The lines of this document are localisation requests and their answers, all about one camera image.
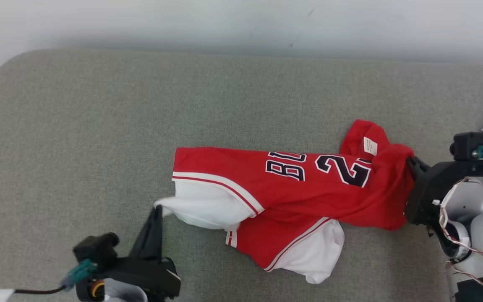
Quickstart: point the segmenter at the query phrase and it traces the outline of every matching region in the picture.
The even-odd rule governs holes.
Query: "red basketball jersey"
[[[413,151],[391,145],[381,127],[357,120],[340,154],[178,148],[173,180],[223,187],[253,216],[292,222],[307,214],[393,230],[406,222],[410,156]]]

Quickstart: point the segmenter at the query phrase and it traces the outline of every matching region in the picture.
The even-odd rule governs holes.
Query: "white cable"
[[[448,233],[448,231],[446,230],[446,225],[448,224],[448,213],[446,212],[446,204],[448,203],[448,201],[450,200],[450,198],[452,197],[452,195],[454,194],[454,191],[456,191],[456,188],[458,187],[458,184],[462,183],[462,182],[466,182],[468,180],[468,177],[466,178],[463,178],[462,180],[458,181],[453,187],[452,189],[450,189],[450,191],[446,194],[446,196],[444,197],[443,201],[441,202],[441,207],[439,209],[439,226],[441,226],[441,230],[443,231],[443,234],[445,235],[445,237],[452,243],[454,244],[457,244],[461,247],[464,247],[466,249],[469,249],[471,250],[472,252],[475,252],[477,254],[479,254],[480,256],[483,257],[483,252],[477,250],[477,249],[474,249],[464,243],[461,243],[459,242],[458,240],[456,240],[455,238],[451,237],[450,234]],[[475,280],[476,282],[478,282],[480,285],[483,286],[483,282],[478,279],[477,277],[475,277],[474,275],[471,275],[470,273],[466,273],[458,268],[456,268],[454,266],[454,264],[450,261],[447,261],[446,262],[447,264],[449,264],[452,269],[454,269],[455,271],[457,271],[458,273],[462,273],[463,275],[466,275],[468,277],[470,277],[471,279]]]

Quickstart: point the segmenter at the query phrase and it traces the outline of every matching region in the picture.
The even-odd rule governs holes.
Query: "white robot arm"
[[[477,150],[483,133],[454,137],[454,162],[429,167],[418,159],[410,166],[415,187],[406,204],[411,223],[426,225],[448,256],[445,270],[452,302],[483,302],[483,159]]]

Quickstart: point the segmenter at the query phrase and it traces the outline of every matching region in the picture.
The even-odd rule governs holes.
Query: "couch cushion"
[[[178,146],[337,152],[357,119],[428,163],[483,126],[483,66],[44,50],[0,69],[0,288],[51,289],[72,247],[115,232],[126,254],[152,202],[174,193]],[[421,226],[343,225],[320,285],[266,273],[225,233],[164,222],[178,301],[447,301],[444,257]],[[14,301],[45,301],[17,297]],[[48,297],[74,302],[74,292]]]

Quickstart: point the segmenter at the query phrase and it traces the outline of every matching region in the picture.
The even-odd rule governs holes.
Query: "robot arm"
[[[469,179],[483,176],[480,146],[483,133],[462,133],[451,146],[453,162],[433,167],[417,158],[409,162],[415,186],[404,215],[438,237],[449,258],[445,269],[453,302],[483,302],[483,185]],[[161,206],[151,211],[126,258],[118,258],[114,251],[118,237],[113,233],[88,237],[74,248],[78,262],[89,259],[97,265],[92,276],[76,285],[79,300],[162,302],[179,295],[176,268],[161,256],[161,213]]]
[[[78,262],[91,260],[95,273],[76,284],[84,302],[162,302],[180,294],[181,281],[170,258],[161,255],[162,208],[154,208],[142,227],[128,257],[114,250],[114,233],[87,237],[74,247]]]
[[[451,147],[454,162],[428,167],[410,161],[416,182],[405,215],[438,237],[456,302],[483,301],[483,185],[468,178],[483,176],[483,159],[475,157],[481,145],[483,133],[458,134]]]

